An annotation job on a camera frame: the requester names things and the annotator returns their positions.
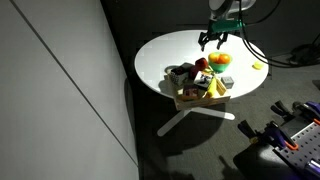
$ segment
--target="gray wall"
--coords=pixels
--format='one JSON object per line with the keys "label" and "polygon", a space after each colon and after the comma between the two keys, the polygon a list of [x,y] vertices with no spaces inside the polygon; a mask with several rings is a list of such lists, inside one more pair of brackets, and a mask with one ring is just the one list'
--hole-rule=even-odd
{"label": "gray wall", "polygon": [[0,179],[138,179],[130,86],[100,2],[15,2],[44,42],[0,1]]}
{"label": "gray wall", "polygon": [[[161,34],[207,28],[209,0],[101,0],[109,11],[124,63],[131,71],[138,49]],[[245,12],[245,22],[264,17],[277,0],[257,0]],[[311,43],[320,32],[320,1],[282,0],[276,12],[265,22],[248,27],[249,39],[268,56],[282,55],[294,47]]]}

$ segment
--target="banana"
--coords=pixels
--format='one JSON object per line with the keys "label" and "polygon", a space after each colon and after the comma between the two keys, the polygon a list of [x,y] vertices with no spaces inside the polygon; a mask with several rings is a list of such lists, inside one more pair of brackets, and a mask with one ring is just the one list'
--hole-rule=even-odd
{"label": "banana", "polygon": [[208,87],[206,97],[212,98],[214,96],[214,92],[216,91],[216,89],[217,89],[217,80],[214,77],[212,78],[211,83]]}

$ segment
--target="yellow object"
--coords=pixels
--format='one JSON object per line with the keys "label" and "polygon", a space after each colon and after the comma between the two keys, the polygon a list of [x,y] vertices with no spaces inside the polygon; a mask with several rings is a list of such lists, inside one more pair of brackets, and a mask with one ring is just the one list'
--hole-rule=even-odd
{"label": "yellow object", "polygon": [[209,66],[209,67],[207,67],[207,68],[205,68],[203,71],[204,71],[204,72],[206,72],[206,73],[209,73],[209,74],[211,74],[211,72],[212,72],[212,70],[211,70],[211,67],[210,67],[210,66]]}
{"label": "yellow object", "polygon": [[249,139],[249,142],[250,142],[251,144],[256,144],[256,143],[259,142],[259,139],[258,139],[258,137],[253,137],[253,138],[250,138],[250,139]]}
{"label": "yellow object", "polygon": [[260,69],[263,68],[263,65],[264,65],[263,62],[261,62],[260,60],[257,60],[256,62],[254,62],[253,67],[254,67],[255,69],[260,70]]}
{"label": "yellow object", "polygon": [[227,91],[227,88],[224,86],[224,84],[220,81],[220,79],[217,79],[217,91],[220,94],[220,96],[223,96],[224,93]]}
{"label": "yellow object", "polygon": [[219,60],[220,53],[210,53],[208,56],[209,62],[217,62]]}
{"label": "yellow object", "polygon": [[214,92],[216,91],[216,89],[217,89],[217,81],[216,81],[216,78],[214,77],[212,78],[211,83],[208,87],[206,96],[208,98],[212,98],[214,96]]}

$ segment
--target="orange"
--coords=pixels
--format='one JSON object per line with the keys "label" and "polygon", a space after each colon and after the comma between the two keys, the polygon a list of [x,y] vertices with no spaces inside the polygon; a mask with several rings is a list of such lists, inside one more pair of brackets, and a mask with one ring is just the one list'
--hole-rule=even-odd
{"label": "orange", "polygon": [[217,61],[218,64],[228,64],[231,61],[231,57],[228,54],[220,54]]}
{"label": "orange", "polygon": [[220,56],[219,53],[211,53],[211,54],[209,54],[208,59],[212,63],[217,63],[219,60],[219,56]]}

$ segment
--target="yellow fruit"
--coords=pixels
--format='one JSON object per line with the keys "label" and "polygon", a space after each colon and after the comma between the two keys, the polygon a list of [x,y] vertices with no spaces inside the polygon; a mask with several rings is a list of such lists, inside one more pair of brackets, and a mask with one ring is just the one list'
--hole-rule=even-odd
{"label": "yellow fruit", "polygon": [[214,92],[216,91],[217,89],[217,81],[216,81],[216,78],[214,77],[212,80],[211,80],[211,83],[208,87],[208,90],[207,90],[207,97],[208,98],[212,98],[214,96]]}
{"label": "yellow fruit", "polygon": [[231,57],[228,54],[220,54],[218,64],[228,64],[231,61]]}
{"label": "yellow fruit", "polygon": [[211,53],[209,54],[208,59],[210,62],[216,63],[219,60],[219,56],[220,56],[219,53]]}
{"label": "yellow fruit", "polygon": [[257,60],[256,62],[254,62],[253,67],[260,70],[263,67],[263,62]]}

